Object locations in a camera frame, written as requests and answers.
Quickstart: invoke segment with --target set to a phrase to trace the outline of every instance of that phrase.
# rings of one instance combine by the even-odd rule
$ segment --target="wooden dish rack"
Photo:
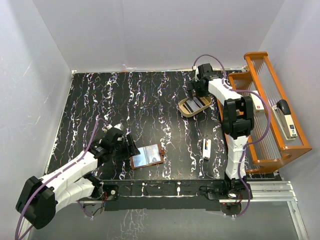
[[[296,158],[310,151],[304,132],[290,106],[290,102],[279,82],[266,52],[248,52],[244,55],[247,63],[246,72],[230,73],[228,79],[234,89],[257,90],[269,107],[284,99],[287,101],[298,136],[295,140],[287,140],[271,111],[271,125],[266,137],[257,144],[250,144],[246,149],[246,160],[252,163],[247,174],[272,173]],[[218,102],[221,119],[223,105]],[[249,142],[261,137],[267,126],[267,111],[265,114],[254,115],[254,129],[248,139]]]

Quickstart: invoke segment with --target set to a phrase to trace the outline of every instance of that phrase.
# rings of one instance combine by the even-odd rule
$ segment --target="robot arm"
[[[224,79],[213,73],[209,63],[198,66],[194,80],[187,82],[189,98],[193,96],[194,90],[197,97],[212,94],[223,104],[222,130],[227,134],[228,142],[228,162],[225,174],[231,182],[229,191],[231,193],[244,189],[243,184],[238,181],[238,166],[240,164],[240,176],[245,180],[245,161],[240,163],[240,159],[243,147],[248,142],[250,132],[254,128],[254,111],[251,97],[242,96],[230,89],[231,87],[225,83]]]
[[[32,176],[25,182],[15,208],[22,214],[31,196],[41,188],[24,213],[36,229],[45,227],[60,209],[102,191],[102,184],[93,180],[91,172],[108,161],[108,154],[120,151],[128,158],[140,154],[131,135],[124,134],[121,124],[109,125],[107,129],[105,137],[93,142],[88,152],[82,151],[66,165],[40,179]]]

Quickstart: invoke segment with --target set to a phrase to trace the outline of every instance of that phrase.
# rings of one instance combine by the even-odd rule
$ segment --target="white wall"
[[[275,72],[313,150],[281,168],[290,180],[311,240],[319,239],[320,1],[286,0],[260,50]]]
[[[242,67],[284,0],[33,2],[70,69],[103,72],[185,69],[204,53]]]
[[[32,0],[0,1],[0,239],[14,239],[25,181],[44,173],[71,71]]]

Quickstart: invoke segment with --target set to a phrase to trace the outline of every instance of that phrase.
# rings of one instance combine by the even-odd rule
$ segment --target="white eraser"
[[[265,108],[264,105],[262,104],[262,101],[260,100],[260,98],[258,98],[256,95],[250,93],[250,97],[252,98],[253,101],[253,113],[257,114],[257,113],[264,113],[265,112]]]
[[[202,158],[209,159],[211,154],[211,140],[203,139],[202,141]]]

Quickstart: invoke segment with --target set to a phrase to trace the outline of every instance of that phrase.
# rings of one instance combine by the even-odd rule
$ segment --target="gray floor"
[[[286,202],[252,202],[236,220],[203,210],[121,210],[93,221],[77,204],[62,209],[29,240],[296,240]]]

